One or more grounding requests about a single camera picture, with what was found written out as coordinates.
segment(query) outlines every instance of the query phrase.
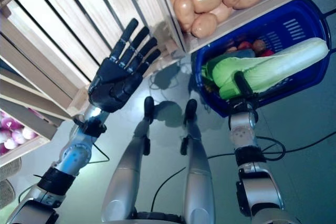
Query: silver robot leg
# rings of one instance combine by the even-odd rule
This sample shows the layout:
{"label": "silver robot leg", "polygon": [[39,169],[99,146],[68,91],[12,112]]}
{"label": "silver robot leg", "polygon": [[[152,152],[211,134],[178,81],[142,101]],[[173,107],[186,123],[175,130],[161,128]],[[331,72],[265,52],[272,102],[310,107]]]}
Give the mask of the silver robot leg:
{"label": "silver robot leg", "polygon": [[201,133],[196,124],[196,108],[196,100],[189,100],[185,112],[188,135],[181,146],[181,154],[189,156],[183,217],[187,224],[214,224],[215,203],[212,177],[202,145]]}
{"label": "silver robot leg", "polygon": [[102,205],[103,222],[129,219],[134,213],[138,195],[142,155],[148,155],[150,141],[147,138],[152,117],[146,116],[137,125],[132,141],[122,155],[111,178]]}

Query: black cable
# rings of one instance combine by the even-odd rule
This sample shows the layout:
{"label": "black cable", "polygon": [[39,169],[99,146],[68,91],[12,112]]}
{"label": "black cable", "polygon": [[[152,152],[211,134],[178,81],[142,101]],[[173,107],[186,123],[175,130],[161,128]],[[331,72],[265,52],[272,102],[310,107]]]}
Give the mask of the black cable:
{"label": "black cable", "polygon": [[[333,135],[335,135],[335,134],[336,134],[336,131],[330,133],[329,135],[327,135],[327,136],[321,138],[320,140],[318,140],[318,141],[316,141],[316,142],[313,142],[313,143],[311,143],[311,144],[309,144],[309,145],[306,145],[306,146],[303,146],[303,147],[300,147],[300,148],[295,148],[295,149],[288,150],[288,151],[286,151],[285,146],[284,146],[280,141],[275,140],[275,139],[273,139],[273,138],[271,138],[271,137],[257,136],[257,138],[259,138],[259,139],[264,139],[264,140],[270,140],[270,141],[273,141],[273,142],[275,143],[275,144],[272,144],[272,145],[266,147],[265,149],[263,149],[262,152],[263,152],[263,154],[281,154],[279,157],[276,157],[276,158],[268,158],[268,159],[267,159],[267,160],[270,160],[270,161],[277,161],[277,160],[282,159],[286,153],[297,152],[297,151],[304,150],[304,149],[306,149],[306,148],[310,148],[310,147],[312,147],[312,146],[314,146],[314,145],[317,145],[317,144],[321,143],[322,141],[328,139],[329,137],[331,137],[331,136],[333,136]],[[275,146],[276,144],[279,144],[279,145],[281,146],[281,148],[282,148],[282,151],[281,151],[281,152],[264,152],[264,151],[268,150],[269,148]],[[233,155],[234,155],[234,153],[217,154],[217,155],[209,156],[208,159],[212,159],[212,158],[216,158],[216,157],[222,157],[222,156],[233,156]],[[152,212],[153,209],[154,209],[155,200],[156,200],[156,197],[157,197],[157,195],[158,195],[160,189],[161,189],[161,188],[162,188],[162,187],[163,187],[163,186],[164,186],[170,179],[172,179],[175,175],[179,174],[179,173],[180,173],[181,171],[183,171],[185,168],[186,168],[186,167],[183,167],[181,170],[179,170],[178,172],[174,173],[174,174],[171,175],[169,178],[167,178],[167,179],[160,185],[160,187],[156,190],[155,195],[154,195],[154,198],[153,198],[153,201],[152,201],[151,212]]]}
{"label": "black cable", "polygon": [[[330,138],[331,136],[334,136],[335,134],[336,134],[336,131],[334,131],[334,132],[330,133],[329,135],[327,135],[327,136],[321,138],[320,140],[317,140],[316,142],[313,142],[313,143],[308,144],[308,145],[303,146],[303,147],[299,147],[299,148],[295,148],[295,149],[288,150],[288,151],[286,151],[286,153],[298,152],[298,151],[301,151],[301,150],[310,148],[310,147],[312,147],[312,146],[314,146],[314,145],[317,145],[317,144],[323,142],[324,140]],[[280,154],[280,153],[281,153],[281,152],[265,152],[264,154]]]}
{"label": "black cable", "polygon": [[95,144],[95,143],[92,143],[93,146],[101,153],[103,154],[105,157],[106,157],[106,160],[101,160],[101,161],[93,161],[93,162],[88,162],[88,165],[90,164],[97,164],[97,163],[105,163],[105,162],[108,162],[110,161],[110,158],[108,155],[106,155],[100,148],[98,148],[98,146]]}
{"label": "black cable", "polygon": [[166,184],[172,177],[176,176],[177,174],[179,174],[181,171],[183,171],[184,169],[186,169],[186,167],[183,167],[181,170],[179,170],[178,172],[174,173],[172,176],[170,176],[168,179],[166,179],[161,186],[156,190],[156,193],[154,195],[153,201],[152,201],[152,207],[151,207],[151,212],[154,209],[154,204],[155,204],[155,199],[160,191],[160,189],[164,186],[164,184]]}
{"label": "black cable", "polygon": [[22,193],[19,194],[19,197],[17,198],[17,201],[19,202],[19,204],[20,204],[20,202],[21,202],[21,197],[22,197],[22,195],[23,195],[26,191],[30,190],[32,187],[33,187],[33,185],[29,186],[27,189],[25,189]]}
{"label": "black cable", "polygon": [[263,139],[263,140],[269,140],[269,141],[272,141],[274,142],[275,144],[278,144],[280,145],[282,151],[280,152],[280,155],[278,157],[265,157],[266,160],[268,161],[278,161],[280,159],[282,159],[285,154],[286,154],[286,148],[285,146],[278,140],[274,139],[274,138],[271,138],[271,137],[265,137],[265,136],[257,136],[258,139]]}

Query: black joint band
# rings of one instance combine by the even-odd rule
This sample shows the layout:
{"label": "black joint band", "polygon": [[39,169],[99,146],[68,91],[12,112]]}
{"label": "black joint band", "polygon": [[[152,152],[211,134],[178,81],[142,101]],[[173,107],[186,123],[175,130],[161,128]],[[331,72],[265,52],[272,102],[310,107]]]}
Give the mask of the black joint band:
{"label": "black joint band", "polygon": [[266,162],[264,155],[259,147],[246,146],[235,150],[237,165],[251,162]]}
{"label": "black joint band", "polygon": [[75,177],[72,175],[66,174],[56,168],[51,167],[46,173],[44,173],[37,186],[52,194],[62,196],[65,195],[74,180]]}

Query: blue plastic basket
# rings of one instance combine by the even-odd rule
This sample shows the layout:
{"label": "blue plastic basket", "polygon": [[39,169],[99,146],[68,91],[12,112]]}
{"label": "blue plastic basket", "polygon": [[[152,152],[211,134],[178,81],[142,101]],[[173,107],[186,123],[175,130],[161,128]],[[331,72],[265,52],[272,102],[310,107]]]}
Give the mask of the blue plastic basket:
{"label": "blue plastic basket", "polygon": [[[221,99],[218,92],[208,92],[204,88],[201,67],[208,60],[223,54],[227,48],[237,46],[242,41],[253,42],[256,39],[262,39],[267,48],[274,52],[312,37],[324,39],[330,49],[330,32],[325,19],[328,15],[321,13],[311,0],[294,0],[201,48],[197,52],[195,75],[205,102],[221,116],[228,116],[228,102]],[[318,84],[326,73],[329,56],[330,54],[309,68],[260,93],[259,106],[264,106]]]}

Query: red onion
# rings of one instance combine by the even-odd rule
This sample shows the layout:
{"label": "red onion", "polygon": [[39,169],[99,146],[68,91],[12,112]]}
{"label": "red onion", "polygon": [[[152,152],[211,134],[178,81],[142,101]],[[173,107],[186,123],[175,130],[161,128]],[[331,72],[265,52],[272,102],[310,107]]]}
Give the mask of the red onion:
{"label": "red onion", "polygon": [[22,130],[22,136],[27,140],[32,140],[37,137],[37,134],[28,127],[24,127]]}
{"label": "red onion", "polygon": [[8,139],[5,143],[5,148],[8,150],[15,149],[18,146],[18,143],[16,143],[13,139]]}
{"label": "red onion", "polygon": [[22,135],[22,129],[13,130],[12,138],[17,144],[24,144],[27,140]]}
{"label": "red onion", "polygon": [[9,115],[7,115],[5,112],[3,111],[0,111],[0,115],[3,117],[3,118],[7,118],[9,117]]}
{"label": "red onion", "polygon": [[41,118],[41,119],[44,118],[43,115],[40,114],[39,112],[37,112],[36,110],[33,110],[33,109],[31,109],[31,108],[28,108],[28,110],[29,110],[31,113],[33,113],[34,115],[36,115],[38,118]]}
{"label": "red onion", "polygon": [[6,154],[8,149],[6,149],[5,144],[0,144],[0,156]]}
{"label": "red onion", "polygon": [[1,119],[1,127],[7,130],[15,130],[23,128],[23,125],[13,118],[6,117]]}
{"label": "red onion", "polygon": [[6,129],[0,130],[0,143],[4,143],[10,137],[11,137],[11,132],[9,130],[6,130]]}

